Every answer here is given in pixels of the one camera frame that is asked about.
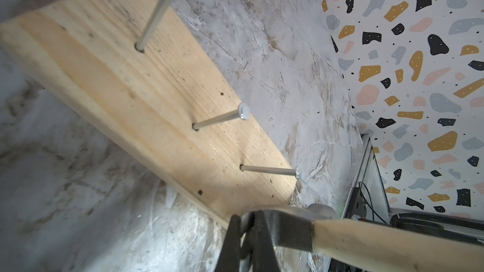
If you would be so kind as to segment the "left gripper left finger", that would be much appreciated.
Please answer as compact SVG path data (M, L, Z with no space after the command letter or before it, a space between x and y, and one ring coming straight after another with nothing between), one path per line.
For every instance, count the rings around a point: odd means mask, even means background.
M233 215L219 255L215 272L239 272L241 261L241 218Z

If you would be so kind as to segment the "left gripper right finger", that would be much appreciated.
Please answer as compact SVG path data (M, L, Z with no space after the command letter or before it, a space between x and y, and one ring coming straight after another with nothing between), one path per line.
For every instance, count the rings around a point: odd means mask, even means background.
M254 213L249 235L253 271L280 271L268 224L262 211Z

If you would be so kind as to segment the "wooden handle claw hammer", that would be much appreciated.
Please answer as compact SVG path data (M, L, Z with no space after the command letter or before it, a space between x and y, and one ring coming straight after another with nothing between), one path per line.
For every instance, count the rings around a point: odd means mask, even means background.
M483 246L352 219L334 210L262 207L243 214L248 230L261 216L273 243L327 255L368 271L483 271Z

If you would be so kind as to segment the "wooden block with nails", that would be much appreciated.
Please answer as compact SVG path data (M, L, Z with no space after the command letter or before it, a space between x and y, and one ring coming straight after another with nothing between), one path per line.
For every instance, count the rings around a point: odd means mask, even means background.
M61 0L1 24L26 73L223 227L233 214L287 205L289 167L250 118L195 131L240 99L173 9L144 52L135 42L158 0Z

